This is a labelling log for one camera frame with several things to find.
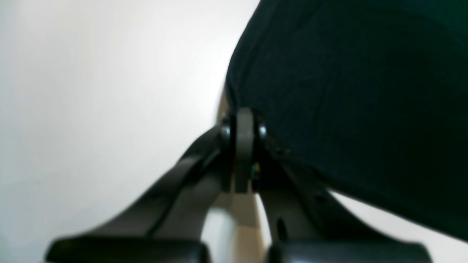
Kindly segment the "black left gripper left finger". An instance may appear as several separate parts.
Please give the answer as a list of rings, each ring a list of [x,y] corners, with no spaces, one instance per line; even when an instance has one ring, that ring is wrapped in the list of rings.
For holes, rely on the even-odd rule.
[[[214,126],[144,194],[108,222],[55,240],[47,263],[209,263],[209,208],[230,188],[232,126]]]

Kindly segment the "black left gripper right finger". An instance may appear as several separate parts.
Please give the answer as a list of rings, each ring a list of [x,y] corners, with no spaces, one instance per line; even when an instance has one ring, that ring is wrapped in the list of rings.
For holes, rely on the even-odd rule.
[[[268,263],[430,263],[426,248],[398,241],[354,216],[268,134],[249,108],[236,113],[236,192],[262,201]]]

